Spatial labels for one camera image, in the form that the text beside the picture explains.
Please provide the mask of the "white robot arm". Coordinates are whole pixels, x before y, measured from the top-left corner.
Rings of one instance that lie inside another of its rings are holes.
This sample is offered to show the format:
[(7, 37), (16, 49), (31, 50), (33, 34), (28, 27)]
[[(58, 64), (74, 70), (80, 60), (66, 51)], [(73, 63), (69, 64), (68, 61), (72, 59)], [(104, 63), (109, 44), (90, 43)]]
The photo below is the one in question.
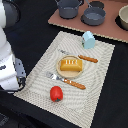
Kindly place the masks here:
[(4, 28), (20, 20), (20, 10), (9, 0), (0, 0), (0, 92), (15, 93), (25, 87), (26, 72), (22, 61), (15, 57)]

